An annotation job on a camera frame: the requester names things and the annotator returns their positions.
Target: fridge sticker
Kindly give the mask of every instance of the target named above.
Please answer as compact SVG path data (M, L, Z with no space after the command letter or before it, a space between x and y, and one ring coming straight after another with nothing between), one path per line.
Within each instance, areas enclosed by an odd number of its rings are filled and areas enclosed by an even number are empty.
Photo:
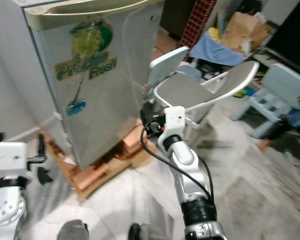
M109 59L107 50L113 39L113 29L104 20L80 23L70 34L72 59L55 65L57 80L65 80L86 71L89 71L89 79L92 79L116 67L117 57Z

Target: mini fridge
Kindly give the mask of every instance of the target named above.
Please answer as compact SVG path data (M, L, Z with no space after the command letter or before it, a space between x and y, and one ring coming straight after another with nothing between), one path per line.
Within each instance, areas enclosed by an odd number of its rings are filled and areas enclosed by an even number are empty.
M0 0L0 57L39 125L85 168L136 124L162 0Z

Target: fridge handle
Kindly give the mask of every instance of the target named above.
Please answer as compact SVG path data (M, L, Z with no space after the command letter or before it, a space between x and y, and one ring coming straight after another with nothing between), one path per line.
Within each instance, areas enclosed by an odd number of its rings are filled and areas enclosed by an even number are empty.
M155 4L163 0L68 0L24 9L28 25L36 31L80 22Z

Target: wire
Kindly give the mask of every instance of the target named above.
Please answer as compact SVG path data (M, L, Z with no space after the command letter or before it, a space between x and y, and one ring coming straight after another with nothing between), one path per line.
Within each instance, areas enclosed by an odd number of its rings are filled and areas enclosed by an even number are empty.
M211 200L212 202L214 203L215 202L215 193L214 193L214 184L212 182L212 176L211 176L211 172L210 172L210 169L206 163L205 160L203 160L200 156L198 156L198 158L200 159L200 161L203 163L205 169L206 169L206 172L208 174L208 178L209 178L209 184L210 184L210 192L211 192Z
M169 167L173 168L174 170L178 171L179 173L185 175L187 178L189 178L191 181L193 181L195 184L197 184L199 186L199 188L201 188L204 193L206 194L207 198L213 203L213 205L215 204L214 202L214 199L212 198L212 196L210 195L210 193L207 191L207 189L202 185L200 184L197 180L195 180L192 176L190 176L188 173L186 173L185 171L181 170L180 168L178 168L177 166L174 166L173 164L171 164L170 162L168 162L167 160L165 160L164 158L162 158L161 156L155 154L153 151L151 151L145 144L144 142L144 132L146 130L146 128L148 127L148 125L150 125L151 123L155 122L156 121L156 118L154 119L151 119L150 121L148 121L142 131L141 131L141 135L140 135L140 142L141 142L141 146L143 147L143 149L148 153L150 154L151 156L155 157L156 159L160 160L161 162L167 164Z

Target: white floor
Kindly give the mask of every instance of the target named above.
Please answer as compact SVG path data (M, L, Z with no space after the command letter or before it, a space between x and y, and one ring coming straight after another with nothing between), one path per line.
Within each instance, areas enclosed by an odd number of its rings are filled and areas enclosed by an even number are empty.
M229 240L300 240L300 185L280 163L256 150L241 123L228 118L243 102L233 97L222 101L208 116L212 129L193 135L197 153L212 173L218 220ZM32 215L24 225L26 240L56 239L62 225L73 219L88 224L91 240L125 240L133 222L153 224L174 240L184 238L172 175L157 160L125 170L83 202L68 192L58 171L51 174L54 183L34 183L29 190L29 212L38 217ZM41 194L41 201L33 201L36 192L47 188L47 197ZM69 197L60 203L59 195ZM48 198L53 203L46 205Z

